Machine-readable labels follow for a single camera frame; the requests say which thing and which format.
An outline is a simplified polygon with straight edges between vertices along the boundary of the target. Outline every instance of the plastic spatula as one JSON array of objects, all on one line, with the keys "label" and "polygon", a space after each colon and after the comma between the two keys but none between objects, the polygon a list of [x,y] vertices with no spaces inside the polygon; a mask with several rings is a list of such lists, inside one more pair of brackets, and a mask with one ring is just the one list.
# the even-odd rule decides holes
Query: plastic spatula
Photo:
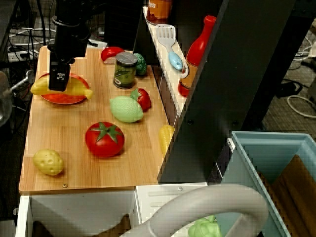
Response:
[{"label": "plastic spatula", "polygon": [[156,33],[159,43],[166,47],[170,64],[177,70],[182,70],[182,60],[173,52],[172,46],[176,41],[176,29],[167,24],[157,24]]}]

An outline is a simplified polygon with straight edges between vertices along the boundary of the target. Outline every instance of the blue spatula handle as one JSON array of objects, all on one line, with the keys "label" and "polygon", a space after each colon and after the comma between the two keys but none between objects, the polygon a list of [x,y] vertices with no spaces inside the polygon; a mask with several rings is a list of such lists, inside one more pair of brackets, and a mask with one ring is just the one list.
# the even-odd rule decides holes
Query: blue spatula handle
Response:
[{"label": "blue spatula handle", "polygon": [[182,70],[183,68],[183,64],[182,64],[182,60],[179,57],[178,54],[176,54],[175,52],[170,52],[168,54],[169,57],[169,62],[170,64],[177,70]]}]

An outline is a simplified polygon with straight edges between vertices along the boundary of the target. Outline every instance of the toy corn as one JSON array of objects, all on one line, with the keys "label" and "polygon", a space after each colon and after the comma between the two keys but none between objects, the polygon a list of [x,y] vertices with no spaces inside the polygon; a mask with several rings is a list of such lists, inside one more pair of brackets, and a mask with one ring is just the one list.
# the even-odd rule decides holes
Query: toy corn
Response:
[{"label": "toy corn", "polygon": [[159,142],[160,142],[160,147],[161,147],[161,151],[163,155],[167,153],[174,130],[175,130],[174,127],[170,125],[164,125],[159,130]]}]

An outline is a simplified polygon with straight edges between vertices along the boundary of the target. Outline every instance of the orange bottle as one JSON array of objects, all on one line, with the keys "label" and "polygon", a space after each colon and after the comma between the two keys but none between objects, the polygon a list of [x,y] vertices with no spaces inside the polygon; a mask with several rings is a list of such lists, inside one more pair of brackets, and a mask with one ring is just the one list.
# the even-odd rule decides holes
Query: orange bottle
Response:
[{"label": "orange bottle", "polygon": [[172,0],[149,0],[146,19],[150,23],[167,24],[172,8]]},{"label": "orange bottle", "polygon": [[185,78],[181,78],[178,84],[178,91],[184,97],[187,97],[192,86],[194,77],[197,73],[199,63],[205,51],[208,39],[215,25],[216,17],[206,16],[204,18],[204,28],[202,34],[191,45],[187,55],[187,65],[189,74]]}]

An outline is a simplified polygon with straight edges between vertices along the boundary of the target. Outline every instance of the storage bin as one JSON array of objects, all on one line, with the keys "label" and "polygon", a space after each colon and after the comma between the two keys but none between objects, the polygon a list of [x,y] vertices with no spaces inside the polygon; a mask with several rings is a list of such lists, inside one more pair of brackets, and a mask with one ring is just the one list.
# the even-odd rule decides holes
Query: storage bin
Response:
[{"label": "storage bin", "polygon": [[54,237],[88,237],[117,225],[125,214],[129,214],[134,228],[178,195],[206,185],[150,185],[137,186],[134,191],[21,196],[15,237],[32,237],[34,221],[42,222]]},{"label": "storage bin", "polygon": [[[299,155],[316,180],[316,143],[307,134],[270,132],[232,132],[235,150],[222,183],[234,183],[257,190],[267,201],[269,217],[262,230],[265,237],[290,237],[282,218],[272,202],[257,171],[271,184],[282,173],[294,155]],[[237,213],[216,215],[225,236],[238,218]]]}]

